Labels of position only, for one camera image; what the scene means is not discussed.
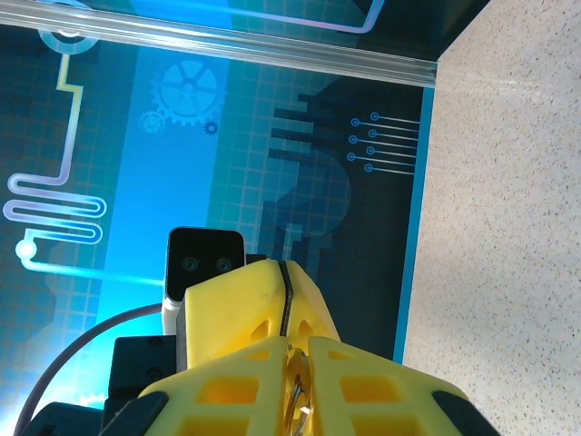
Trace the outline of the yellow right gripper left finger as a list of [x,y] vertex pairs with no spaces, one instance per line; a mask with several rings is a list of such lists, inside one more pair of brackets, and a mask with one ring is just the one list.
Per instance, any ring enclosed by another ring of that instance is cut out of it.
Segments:
[[287,339],[252,346],[177,372],[146,387],[103,435],[285,433]]

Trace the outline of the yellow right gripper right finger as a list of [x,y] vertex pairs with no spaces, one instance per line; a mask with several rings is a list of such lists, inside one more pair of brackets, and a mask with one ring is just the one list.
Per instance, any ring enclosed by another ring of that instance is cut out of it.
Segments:
[[326,337],[308,340],[314,435],[498,435],[457,386]]

